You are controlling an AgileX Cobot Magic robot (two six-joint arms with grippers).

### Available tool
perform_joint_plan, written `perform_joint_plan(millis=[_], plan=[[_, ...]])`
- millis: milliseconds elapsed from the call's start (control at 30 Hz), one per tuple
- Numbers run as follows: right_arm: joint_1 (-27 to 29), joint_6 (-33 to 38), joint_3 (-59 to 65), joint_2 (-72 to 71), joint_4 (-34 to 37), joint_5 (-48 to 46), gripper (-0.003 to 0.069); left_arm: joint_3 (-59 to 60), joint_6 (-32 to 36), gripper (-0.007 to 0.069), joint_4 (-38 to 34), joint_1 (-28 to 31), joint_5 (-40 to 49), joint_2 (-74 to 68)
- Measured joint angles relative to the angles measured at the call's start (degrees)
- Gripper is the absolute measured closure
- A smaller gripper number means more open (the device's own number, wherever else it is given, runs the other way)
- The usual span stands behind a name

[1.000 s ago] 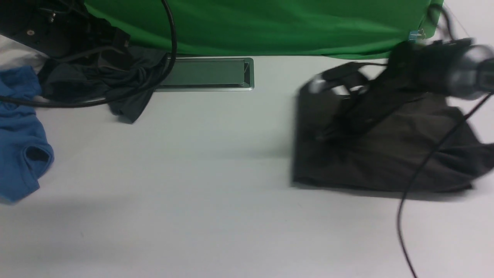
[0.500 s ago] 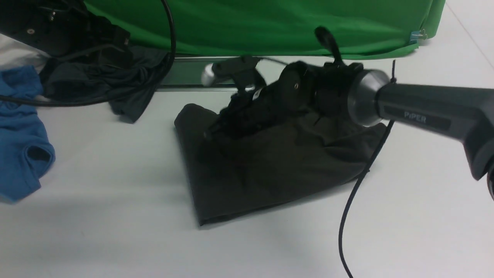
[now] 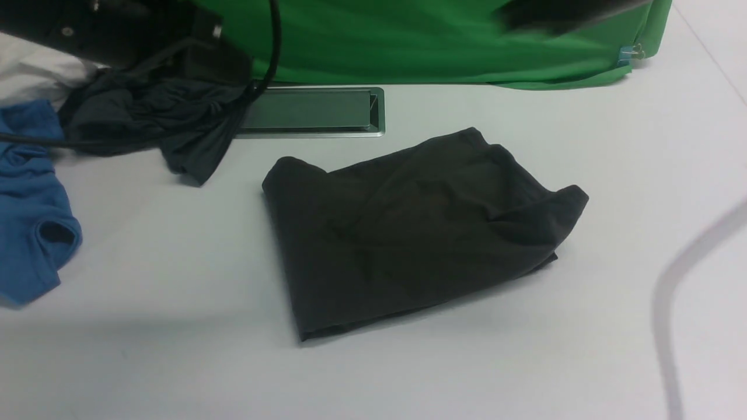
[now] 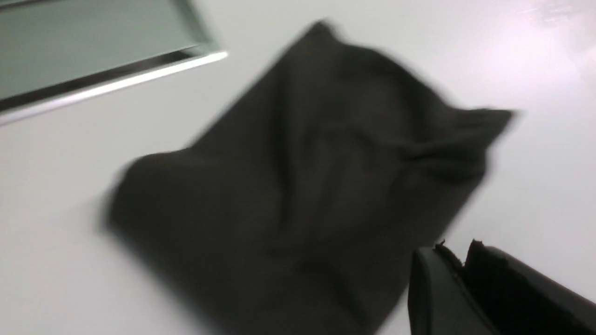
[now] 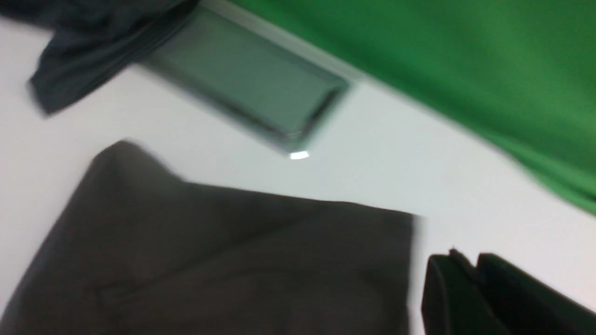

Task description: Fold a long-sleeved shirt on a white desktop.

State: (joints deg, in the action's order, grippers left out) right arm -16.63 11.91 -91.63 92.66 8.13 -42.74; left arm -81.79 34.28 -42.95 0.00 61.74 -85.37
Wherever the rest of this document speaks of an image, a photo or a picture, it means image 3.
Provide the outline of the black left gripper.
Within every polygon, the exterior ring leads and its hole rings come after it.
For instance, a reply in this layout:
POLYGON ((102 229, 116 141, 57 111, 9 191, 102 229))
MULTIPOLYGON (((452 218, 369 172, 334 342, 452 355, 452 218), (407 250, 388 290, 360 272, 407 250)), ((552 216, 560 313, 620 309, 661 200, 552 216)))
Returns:
POLYGON ((253 60, 192 1, 3 1, 2 32, 150 79, 248 85, 253 60))

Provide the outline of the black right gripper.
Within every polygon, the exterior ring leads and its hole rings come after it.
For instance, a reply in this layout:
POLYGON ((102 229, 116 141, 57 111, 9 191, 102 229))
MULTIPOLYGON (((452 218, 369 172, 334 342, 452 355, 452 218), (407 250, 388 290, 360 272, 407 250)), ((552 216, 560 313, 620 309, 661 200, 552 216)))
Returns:
POLYGON ((646 5, 650 1, 509 1, 502 6, 507 31, 568 33, 646 5))

